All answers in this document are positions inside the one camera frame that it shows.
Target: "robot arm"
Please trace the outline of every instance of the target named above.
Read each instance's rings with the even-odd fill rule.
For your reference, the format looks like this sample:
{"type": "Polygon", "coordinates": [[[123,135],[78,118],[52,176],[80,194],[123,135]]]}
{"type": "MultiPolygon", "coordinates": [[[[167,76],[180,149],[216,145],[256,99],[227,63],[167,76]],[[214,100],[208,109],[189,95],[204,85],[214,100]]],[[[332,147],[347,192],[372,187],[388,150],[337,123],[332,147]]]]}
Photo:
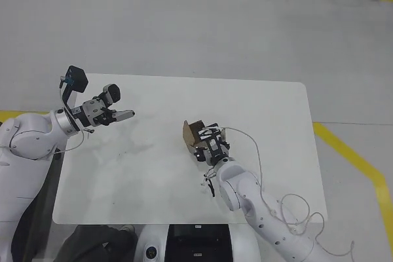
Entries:
{"type": "Polygon", "coordinates": [[[214,167],[222,199],[231,211],[241,209],[248,224],[262,238],[268,241],[287,262],[326,262],[329,255],[314,240],[301,233],[300,225],[291,225],[297,220],[280,201],[272,195],[263,194],[256,176],[229,157],[230,145],[217,124],[205,127],[198,121],[189,125],[194,139],[199,145],[194,155],[200,162],[214,167]]]}
{"type": "Polygon", "coordinates": [[[84,92],[88,81],[82,69],[70,66],[62,77],[60,88],[63,83],[67,83],[62,97],[65,109],[47,115],[26,113],[0,126],[0,262],[12,261],[13,234],[22,214],[44,183],[57,145],[79,132],[84,138],[75,119],[86,127],[109,125],[135,115],[131,110],[108,109],[121,98],[115,84],[105,86],[99,96],[82,106],[70,109],[67,101],[71,91],[84,92]],[[95,102],[100,106],[88,106],[95,102]]]}

